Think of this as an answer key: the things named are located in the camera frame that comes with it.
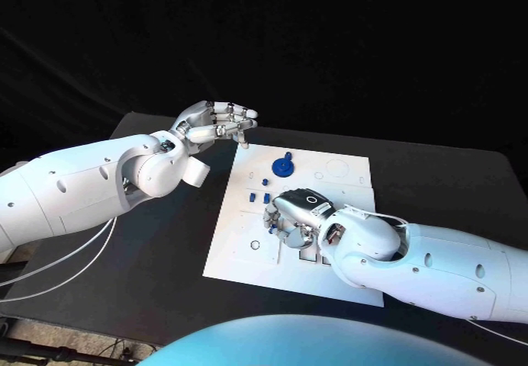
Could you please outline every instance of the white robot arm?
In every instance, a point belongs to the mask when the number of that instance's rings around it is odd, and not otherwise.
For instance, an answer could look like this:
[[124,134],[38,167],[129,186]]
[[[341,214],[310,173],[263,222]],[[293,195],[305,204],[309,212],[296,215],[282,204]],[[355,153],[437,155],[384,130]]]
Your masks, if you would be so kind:
[[169,131],[52,152],[0,176],[0,252],[107,222],[142,202],[163,197],[181,180],[202,186],[209,167],[192,155],[218,139],[244,148],[257,112],[201,101]]
[[393,227],[377,215],[297,189],[269,204],[264,226],[292,248],[318,242],[351,286],[456,318],[528,323],[528,252],[442,227]]

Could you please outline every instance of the white panel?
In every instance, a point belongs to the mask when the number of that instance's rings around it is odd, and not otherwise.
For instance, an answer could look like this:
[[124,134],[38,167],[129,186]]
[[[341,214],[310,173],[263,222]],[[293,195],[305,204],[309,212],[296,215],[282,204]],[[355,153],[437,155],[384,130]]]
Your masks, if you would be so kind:
[[[280,178],[271,164],[289,151],[295,173]],[[316,245],[302,254],[316,258],[313,263],[299,259],[299,250],[280,245],[269,234],[261,223],[264,194],[273,199],[296,188],[315,189],[341,206],[375,208],[368,158],[254,144],[248,149],[238,147],[204,275],[383,307],[383,293],[351,287],[336,277]],[[259,249],[251,248],[253,241],[259,241]]]

